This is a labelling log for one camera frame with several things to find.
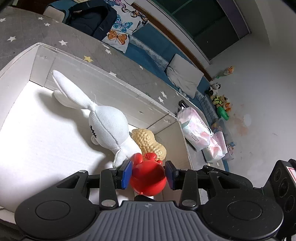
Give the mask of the red round toy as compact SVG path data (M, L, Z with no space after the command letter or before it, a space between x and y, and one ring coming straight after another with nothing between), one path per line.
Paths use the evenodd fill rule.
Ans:
M163 162L155 153L144 155L136 153L132 159L132 176L130 185L133 190L145 196L155 196L162 192L166 185Z

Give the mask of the white plush rabbit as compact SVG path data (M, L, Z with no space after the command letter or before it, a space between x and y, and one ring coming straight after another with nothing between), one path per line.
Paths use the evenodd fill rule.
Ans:
M142 153L129 134L128 121L117 108L97 105L77 85L57 70L52 77L58 89L54 96L62 105L73 109L88 109L88 122L92 132L91 141L114 154L113 167L119 168L125 160Z

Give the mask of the yellow peanut toy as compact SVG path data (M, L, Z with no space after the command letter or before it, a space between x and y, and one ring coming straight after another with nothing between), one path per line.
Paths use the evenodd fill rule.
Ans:
M152 131L144 128L137 128L132 130L131 137L140 147L143 154L155 153L159 160L165 160L167 150L161 143L156 141Z

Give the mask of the pink tissue pack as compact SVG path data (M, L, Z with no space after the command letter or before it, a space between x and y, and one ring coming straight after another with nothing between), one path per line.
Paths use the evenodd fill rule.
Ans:
M177 113L177 118L185 138L196 151L201 151L210 145L212 132L195 109L183 108Z
M228 152L224 135L216 132L210 138L210 145L202 150L207 163L213 163L222 159Z

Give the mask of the white cardboard box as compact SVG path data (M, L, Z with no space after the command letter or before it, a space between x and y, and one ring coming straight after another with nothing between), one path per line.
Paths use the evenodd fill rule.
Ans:
M98 105L121 110L129 128L147 128L179 169L192 166L175 116L141 91L66 52L34 44L1 70L1 207L25 199L73 173L111 167L111 151L92 144L89 111L67 108L53 95L52 71L68 77Z

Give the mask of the pile of small toys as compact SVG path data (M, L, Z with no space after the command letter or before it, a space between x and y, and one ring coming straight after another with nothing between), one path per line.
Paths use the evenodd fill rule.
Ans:
M205 90L205 94L210 97L212 104L214 105L216 112L220 118L225 121L229 120L229 111L231 111L231 103L225 95L220 95L218 91L221 89L221 83L215 82L215 80L231 75L234 72L234 66L230 66L218 72L213 80L210 81L210 86Z

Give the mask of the beige cushion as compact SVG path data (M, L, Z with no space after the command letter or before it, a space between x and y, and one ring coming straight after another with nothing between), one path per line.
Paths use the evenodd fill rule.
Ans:
M179 54L175 54L166 67L166 75L177 89L181 89L183 93L193 99L204 73Z

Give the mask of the blue sofa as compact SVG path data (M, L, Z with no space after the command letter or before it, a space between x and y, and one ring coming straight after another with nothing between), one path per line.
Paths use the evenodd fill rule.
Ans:
M188 101L198 107L204 113L207 123L216 126L212 128L213 132L225 132L226 128L224 123L220 120L220 116L217 114L210 97L205 93L210 87L208 80L205 77L201 78L198 86L194 88L194 98L182 92L179 87L176 87L170 81L166 71L175 56L180 56L187 62L190 62L190 60L150 23L146 23L145 25L140 23L138 28L135 33L129 36L129 40L126 41L128 47L125 56L156 75L175 91L179 92L179 95L187 98Z

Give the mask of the dark window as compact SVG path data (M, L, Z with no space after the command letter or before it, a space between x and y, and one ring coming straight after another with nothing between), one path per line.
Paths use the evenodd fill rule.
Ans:
M250 33L233 0L154 1L197 44L208 60Z

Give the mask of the butterfly print pillow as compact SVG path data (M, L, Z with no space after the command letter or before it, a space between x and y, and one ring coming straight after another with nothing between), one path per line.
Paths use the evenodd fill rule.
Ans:
M144 27L149 20L126 1L105 2L116 11L117 18L102 42L125 53L132 34Z

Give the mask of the dark blue backpack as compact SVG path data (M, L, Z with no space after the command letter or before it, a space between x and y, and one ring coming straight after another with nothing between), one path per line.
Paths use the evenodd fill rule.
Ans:
M101 41L116 19L116 10L105 1L85 1L69 8L66 25Z

